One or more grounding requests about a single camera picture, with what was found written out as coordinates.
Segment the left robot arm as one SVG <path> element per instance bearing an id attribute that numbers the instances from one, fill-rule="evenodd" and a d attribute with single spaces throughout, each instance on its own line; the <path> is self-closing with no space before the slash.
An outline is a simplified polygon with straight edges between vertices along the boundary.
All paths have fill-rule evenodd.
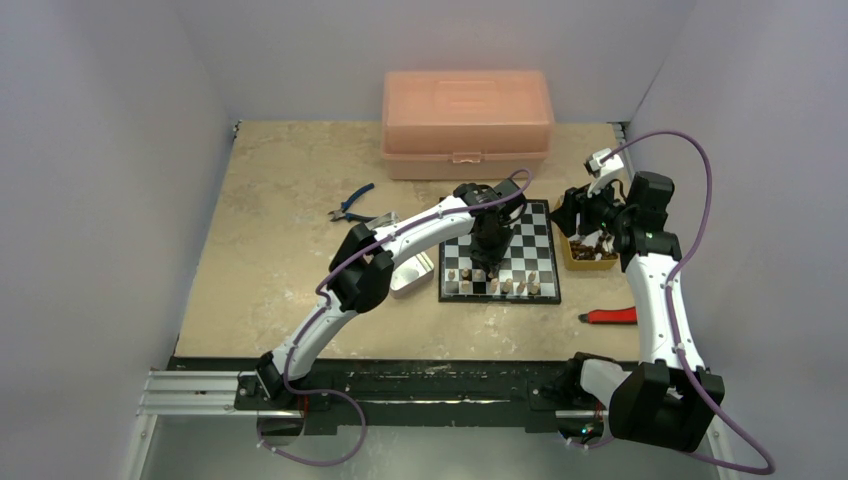
<path id="1" fill-rule="evenodd" d="M 318 355 L 350 320 L 387 298 L 398 266 L 447 240 L 490 224 L 502 227 L 526 202 L 525 189 L 511 178 L 489 188 L 466 183 L 399 223 L 352 227 L 328 276 L 315 289 L 315 307 L 284 343 L 260 357 L 255 369 L 260 397 L 272 408 L 284 409 L 297 395 L 307 395 L 297 380 L 311 371 Z"/>

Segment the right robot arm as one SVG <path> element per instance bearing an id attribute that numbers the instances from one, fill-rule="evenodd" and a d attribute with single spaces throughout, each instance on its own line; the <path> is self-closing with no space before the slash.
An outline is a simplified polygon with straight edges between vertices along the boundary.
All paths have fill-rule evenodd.
<path id="1" fill-rule="evenodd" d="M 673 181 L 639 172 L 625 200 L 615 188 L 589 186 L 565 191 L 550 218 L 564 234 L 601 231 L 613 236 L 634 299 L 640 360 L 631 371 L 616 361 L 579 352 L 559 377 L 564 399 L 584 407 L 596 399 L 608 411 L 606 428 L 618 439 L 695 451 L 714 418 L 710 402 L 725 394 L 720 376 L 709 373 L 689 332 L 680 279 L 679 240 L 665 231 Z"/>

